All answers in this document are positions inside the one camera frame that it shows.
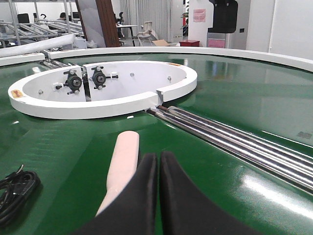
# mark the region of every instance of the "orange sticker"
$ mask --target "orange sticker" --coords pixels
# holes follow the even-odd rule
[[[20,90],[12,90],[11,94],[12,94],[13,98],[15,98],[15,99],[23,97],[23,94]]]
[[[175,64],[175,63],[167,63],[168,65],[175,65],[175,66],[181,66],[180,64]]]

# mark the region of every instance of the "green conveyor belt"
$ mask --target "green conveyor belt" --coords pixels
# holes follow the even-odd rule
[[[197,71],[198,86],[191,94],[165,105],[228,123],[313,156],[313,137],[307,138],[313,134],[312,73],[195,54],[124,54],[62,61],[83,65],[119,60],[185,64]],[[0,68],[0,178],[25,164],[25,170],[36,171],[42,181],[20,216],[0,234],[63,235],[92,219],[106,193],[116,137],[125,130],[140,134],[142,155],[174,152],[205,195],[263,234],[313,234],[311,194],[145,112],[50,120],[14,110],[7,95],[9,86],[46,69],[38,63]],[[162,234],[159,210],[158,203],[156,235]]]

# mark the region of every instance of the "office chair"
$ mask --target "office chair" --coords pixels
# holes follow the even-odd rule
[[[151,32],[152,32],[152,21],[146,21],[143,24],[143,31],[142,32],[138,32],[137,34],[137,38],[139,40],[139,45],[142,46],[142,42],[140,40],[140,38],[145,38],[148,39],[150,42],[150,45],[153,46],[151,40],[150,40],[150,36],[151,36]]]
[[[115,18],[115,22],[119,25],[123,24],[124,23],[124,20],[123,20],[123,13],[124,12],[120,12],[119,13],[119,18]],[[117,29],[117,35],[118,35],[118,39],[119,39],[119,44],[120,46],[123,46],[125,43],[123,41],[121,41],[120,39],[121,38],[125,38],[123,32],[122,32],[122,29],[121,28],[118,28]]]

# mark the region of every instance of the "pink sign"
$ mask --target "pink sign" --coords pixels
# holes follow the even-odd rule
[[[194,22],[205,22],[205,9],[194,10]]]
[[[209,39],[208,47],[225,48],[225,40],[221,39]]]

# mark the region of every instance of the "steel rod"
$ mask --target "steel rod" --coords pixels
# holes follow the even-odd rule
[[[45,65],[45,66],[47,66],[50,69],[59,69],[60,68],[59,66],[56,66],[56,65],[54,65],[54,64],[52,64],[52,63],[50,63],[50,62],[48,62],[46,60],[44,60],[44,61],[42,61],[40,63]]]
[[[66,65],[66,64],[64,64],[64,63],[62,63],[60,61],[57,61],[57,60],[52,60],[51,63],[56,65],[56,66],[58,66],[58,67],[60,67],[60,68],[68,67],[68,65]]]
[[[311,170],[301,168],[299,165],[290,164],[284,159],[243,144],[242,141],[234,139],[217,130],[205,129],[203,126],[193,123],[190,119],[184,119],[169,113],[169,110],[157,110],[154,115],[207,141],[227,153],[263,170],[274,173],[279,178],[287,180],[289,183],[313,193],[313,174]]]
[[[13,10],[13,3],[12,3],[12,0],[9,0],[9,6],[10,6],[10,11],[11,11],[11,17],[12,17],[12,22],[13,22],[13,25],[14,25],[14,31],[15,31],[15,35],[16,35],[16,39],[18,41],[18,45],[21,45],[21,41],[20,41],[20,35],[19,35],[19,31],[18,31],[18,27],[17,27],[17,22],[16,22],[16,19],[15,19],[15,12]]]
[[[273,157],[281,159],[285,162],[285,164],[291,164],[292,166],[308,171],[313,175],[313,159],[309,156],[296,153],[293,150],[284,148],[282,146],[277,146],[275,143],[262,140],[255,135],[244,133],[241,130],[227,126],[220,122],[202,118],[174,106],[169,107],[167,111],[171,114],[187,119],[194,124],[202,126],[207,130],[220,132],[225,136],[240,141],[242,144],[255,149],[255,151],[270,154]]]
[[[68,9],[67,9],[67,0],[64,0],[63,3],[64,3],[65,14],[66,14],[66,19],[67,19],[67,30],[68,30],[68,33],[71,33],[71,28],[69,25]]]

